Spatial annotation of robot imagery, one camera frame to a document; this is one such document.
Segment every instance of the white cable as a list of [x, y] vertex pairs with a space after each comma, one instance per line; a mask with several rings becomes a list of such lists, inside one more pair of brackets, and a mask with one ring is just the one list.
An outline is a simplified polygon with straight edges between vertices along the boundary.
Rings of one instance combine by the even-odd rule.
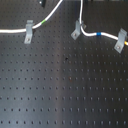
[[107, 37], [112, 38], [112, 39], [115, 39], [115, 40], [118, 40], [118, 37], [113, 36], [113, 35], [108, 34], [108, 33], [105, 33], [105, 32], [101, 32], [101, 35], [102, 36], [107, 36]]
[[[63, 0], [60, 0], [58, 2], [58, 4], [55, 6], [55, 8], [52, 10], [52, 12], [45, 18], [45, 20], [47, 21], [52, 15], [53, 13], [56, 11], [56, 9], [59, 7], [59, 5], [62, 3]], [[40, 27], [42, 25], [42, 22], [38, 23], [37, 25], [33, 26], [33, 29], [36, 29], [38, 27]], [[14, 29], [14, 30], [8, 30], [8, 29], [1, 29], [0, 33], [21, 33], [21, 32], [26, 32], [26, 29]]]
[[[80, 7], [80, 24], [82, 24], [82, 11], [83, 11], [83, 0], [81, 0], [81, 7]], [[81, 31], [82, 31], [82, 33], [83, 33], [85, 36], [96, 36], [96, 35], [97, 35], [96, 32], [95, 32], [95, 33], [86, 33], [86, 32], [84, 31], [84, 29], [83, 29], [82, 26], [81, 26]], [[107, 36], [107, 37], [109, 37], [109, 38], [118, 40], [118, 37], [113, 36], [113, 35], [111, 35], [111, 34], [108, 34], [108, 33], [105, 33], [105, 32], [101, 32], [100, 34], [103, 35], [103, 36]]]
[[52, 10], [52, 12], [45, 18], [45, 20], [47, 21], [52, 15], [53, 13], [56, 11], [56, 9], [59, 7], [59, 5], [62, 3], [63, 0], [60, 0], [58, 2], [58, 4], [56, 5], [56, 7]]

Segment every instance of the cable clamp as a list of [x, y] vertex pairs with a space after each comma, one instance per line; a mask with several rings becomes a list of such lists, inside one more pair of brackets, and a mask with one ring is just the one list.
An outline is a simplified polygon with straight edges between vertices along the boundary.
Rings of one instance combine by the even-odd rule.
[[118, 41], [114, 47], [114, 49], [121, 53], [122, 50], [123, 50], [123, 47], [124, 47], [124, 43], [126, 41], [126, 38], [127, 38], [127, 32], [124, 30], [124, 29], [120, 29], [120, 32], [118, 34]]
[[80, 24], [79, 20], [76, 21], [76, 29], [75, 31], [71, 34], [71, 37], [76, 40], [80, 34], [81, 34], [81, 26], [83, 27], [83, 29], [86, 28], [86, 25], [84, 25], [84, 22], [82, 21], [82, 23]]
[[33, 20], [27, 20], [27, 24], [26, 24], [26, 37], [25, 37], [25, 44], [30, 44], [31, 40], [32, 40], [32, 36], [33, 36]]

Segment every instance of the clamp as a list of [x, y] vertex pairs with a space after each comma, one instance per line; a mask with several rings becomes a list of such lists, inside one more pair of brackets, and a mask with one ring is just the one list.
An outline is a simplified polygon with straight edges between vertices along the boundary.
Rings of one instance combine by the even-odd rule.
[[25, 37], [25, 44], [30, 44], [33, 36], [33, 20], [28, 20], [26, 24], [26, 37]]
[[126, 38], [127, 38], [127, 32], [121, 28], [120, 32], [118, 34], [118, 41], [117, 41], [117, 43], [116, 43], [116, 45], [114, 47], [114, 49], [117, 52], [121, 53], [121, 51], [123, 50]]

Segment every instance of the dark background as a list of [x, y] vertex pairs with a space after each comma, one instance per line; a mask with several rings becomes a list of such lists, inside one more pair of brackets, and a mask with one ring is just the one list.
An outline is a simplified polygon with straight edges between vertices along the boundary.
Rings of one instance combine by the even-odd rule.
[[[36, 0], [1, 0], [0, 29], [39, 23], [56, 2], [42, 8]], [[79, 8], [78, 1], [64, 1], [30, 45], [25, 33], [0, 34], [1, 128], [128, 127], [128, 47], [119, 54], [107, 37], [81, 34], [74, 41]], [[127, 8], [124, 2], [84, 4], [86, 31], [128, 31]]]

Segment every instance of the screw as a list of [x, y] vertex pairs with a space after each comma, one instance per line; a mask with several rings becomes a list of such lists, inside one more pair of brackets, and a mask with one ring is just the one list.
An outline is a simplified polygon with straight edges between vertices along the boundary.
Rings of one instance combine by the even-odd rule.
[[117, 49], [120, 49], [120, 46], [117, 46], [116, 48], [117, 48]]
[[76, 34], [76, 33], [74, 33], [74, 36], [77, 36], [77, 34]]
[[30, 38], [28, 38], [27, 41], [30, 41]]

